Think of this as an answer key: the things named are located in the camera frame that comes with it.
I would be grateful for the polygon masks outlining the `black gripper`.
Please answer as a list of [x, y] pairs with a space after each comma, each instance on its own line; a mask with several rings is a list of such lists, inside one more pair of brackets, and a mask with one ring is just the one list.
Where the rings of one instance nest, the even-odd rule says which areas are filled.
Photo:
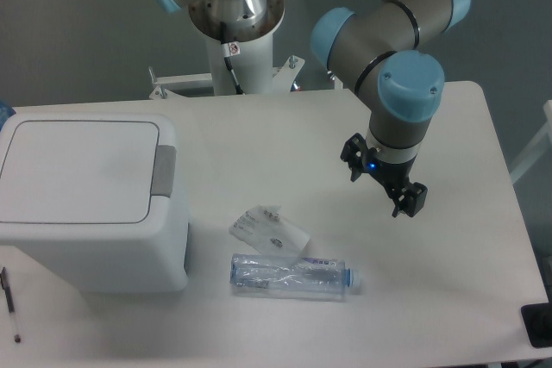
[[424, 206], [428, 188], [421, 183], [411, 183], [410, 173], [415, 158], [400, 164], [386, 163], [367, 158], [368, 148], [364, 137], [355, 133], [345, 141], [340, 159], [348, 165], [350, 181], [356, 181], [368, 173], [393, 200], [392, 217], [405, 214], [414, 217]]

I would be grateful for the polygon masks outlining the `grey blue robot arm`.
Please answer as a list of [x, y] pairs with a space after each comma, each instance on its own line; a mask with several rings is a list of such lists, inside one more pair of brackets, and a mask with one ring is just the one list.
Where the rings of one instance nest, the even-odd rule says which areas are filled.
[[[218, 95], [275, 89], [272, 36], [283, 0], [156, 0], [168, 13], [187, 9], [210, 49]], [[460, 22], [471, 0], [381, 0], [369, 16], [335, 8], [310, 35], [317, 60], [370, 109], [366, 134], [355, 134], [341, 158], [352, 178], [367, 174], [393, 201], [394, 214], [414, 216], [427, 188], [410, 180], [419, 147], [445, 83], [441, 65], [418, 48]]]

